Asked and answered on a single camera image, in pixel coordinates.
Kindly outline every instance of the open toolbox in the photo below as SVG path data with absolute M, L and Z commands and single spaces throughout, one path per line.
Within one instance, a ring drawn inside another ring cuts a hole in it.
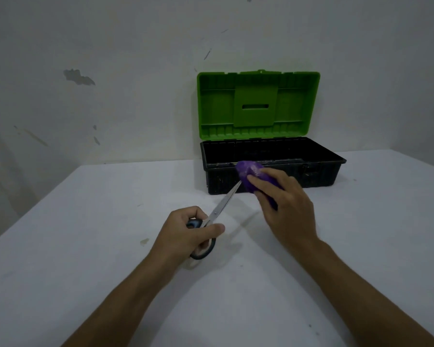
M 346 160 L 301 137 L 309 130 L 319 81 L 318 72 L 198 74 L 199 136 L 211 195 L 238 182 L 240 160 L 284 170 L 302 187 L 334 184 Z

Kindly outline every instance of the green plastic lid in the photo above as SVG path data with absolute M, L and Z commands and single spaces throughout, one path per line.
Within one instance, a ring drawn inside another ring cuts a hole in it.
M 307 134 L 318 72 L 199 73 L 197 106 L 203 140 Z

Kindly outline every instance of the forearm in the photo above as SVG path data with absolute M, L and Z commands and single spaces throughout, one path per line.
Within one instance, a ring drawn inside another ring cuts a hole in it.
M 361 346 L 434 346 L 434 337 L 318 240 L 292 249 Z
M 62 347 L 127 346 L 149 304 L 172 275 L 167 263 L 147 256 Z

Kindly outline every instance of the scissors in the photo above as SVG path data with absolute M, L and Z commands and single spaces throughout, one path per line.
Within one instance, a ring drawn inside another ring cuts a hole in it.
M 216 208 L 212 211 L 212 213 L 208 216 L 207 219 L 201 220 L 201 219 L 189 219 L 188 223 L 186 223 L 186 227 L 189 229 L 197 228 L 197 227 L 206 227 L 208 225 L 211 225 L 215 219 L 220 215 L 220 213 L 223 211 L 225 206 L 227 205 L 228 201 L 231 200 L 232 196 L 237 192 L 238 187 L 240 187 L 241 181 L 238 181 L 238 183 L 233 186 L 233 189 L 231 189 L 227 195 L 219 202 Z M 194 252 L 191 253 L 190 257 L 194 260 L 201 260 L 205 258 L 211 251 L 214 249 L 214 246 L 216 244 L 216 239 L 213 238 L 210 241 L 210 246 L 207 248 L 207 250 L 204 253 L 201 254 L 195 254 Z

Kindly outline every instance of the metal blade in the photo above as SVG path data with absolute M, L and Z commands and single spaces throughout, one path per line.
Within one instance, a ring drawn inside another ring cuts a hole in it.
M 223 211 L 225 206 L 227 205 L 228 201 L 231 200 L 232 196 L 237 192 L 238 187 L 240 187 L 241 181 L 238 181 L 238 183 L 233 186 L 233 188 L 226 194 L 226 196 L 219 202 L 216 208 L 212 211 L 212 213 L 209 215 L 207 219 L 203 221 L 203 224 L 201 227 L 205 227 L 206 225 L 210 225 L 214 222 L 214 220 L 220 215 L 220 213 Z

